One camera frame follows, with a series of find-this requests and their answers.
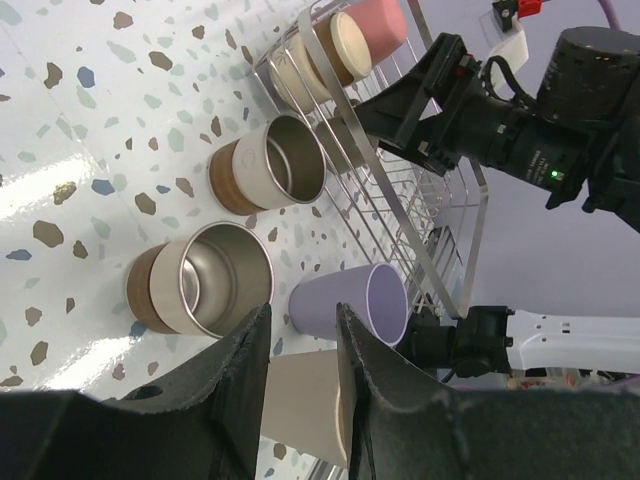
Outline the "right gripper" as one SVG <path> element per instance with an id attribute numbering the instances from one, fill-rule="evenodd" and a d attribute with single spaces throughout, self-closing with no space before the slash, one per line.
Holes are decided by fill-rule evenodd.
<path id="1" fill-rule="evenodd" d="M 530 96 L 507 64 L 466 67 L 473 60 L 461 36 L 442 33 L 414 67 L 355 113 L 379 147 L 436 175 L 461 157 L 485 166 L 506 164 L 506 145 L 530 115 Z M 424 121 L 426 154 L 409 146 L 429 101 L 441 112 Z"/>

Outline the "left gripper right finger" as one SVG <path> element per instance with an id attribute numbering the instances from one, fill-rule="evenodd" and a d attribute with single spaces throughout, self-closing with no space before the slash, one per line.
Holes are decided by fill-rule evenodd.
<path id="1" fill-rule="evenodd" d="M 353 479 L 635 479 L 639 398 L 599 391 L 459 391 L 339 305 L 337 358 Z"/>

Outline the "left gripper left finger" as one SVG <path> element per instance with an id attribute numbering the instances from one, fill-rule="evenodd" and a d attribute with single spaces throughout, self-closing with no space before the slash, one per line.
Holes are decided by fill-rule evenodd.
<path id="1" fill-rule="evenodd" d="M 1 396 L 4 479 L 252 479 L 271 307 L 125 397 L 73 390 Z"/>

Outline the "beige plastic cup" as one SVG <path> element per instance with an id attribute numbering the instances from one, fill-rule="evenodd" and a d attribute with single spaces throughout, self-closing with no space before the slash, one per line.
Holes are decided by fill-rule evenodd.
<path id="1" fill-rule="evenodd" d="M 274 356 L 267 371 L 261 435 L 345 468 L 340 401 L 336 350 Z"/>

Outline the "red plastic cup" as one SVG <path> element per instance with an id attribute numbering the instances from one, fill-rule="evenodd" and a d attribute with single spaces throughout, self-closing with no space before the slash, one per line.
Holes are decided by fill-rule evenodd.
<path id="1" fill-rule="evenodd" d="M 344 9 L 361 29 L 372 64 L 378 65 L 407 40 L 408 28 L 396 0 L 365 0 Z"/>

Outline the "steel tumbler cork band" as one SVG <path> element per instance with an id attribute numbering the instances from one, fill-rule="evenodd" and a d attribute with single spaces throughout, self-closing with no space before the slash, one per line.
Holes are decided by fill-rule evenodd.
<path id="1" fill-rule="evenodd" d="M 373 60 L 354 17 L 338 11 L 317 22 L 311 33 L 298 31 L 283 41 L 267 66 L 281 100 L 307 114 L 332 99 L 329 79 L 348 87 L 369 76 Z"/>

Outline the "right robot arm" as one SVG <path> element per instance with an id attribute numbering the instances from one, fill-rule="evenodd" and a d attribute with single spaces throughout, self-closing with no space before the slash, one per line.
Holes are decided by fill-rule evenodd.
<path id="1" fill-rule="evenodd" d="M 639 39 L 596 26 L 563 31 L 535 96 L 500 56 L 478 61 L 443 33 L 402 78 L 355 110 L 381 147 L 437 175 L 461 158 L 549 193 L 554 209 L 639 225 Z M 413 315 L 399 353 L 416 367 L 478 377 L 536 368 L 635 374 L 633 318 L 559 317 L 475 306 L 454 326 Z"/>

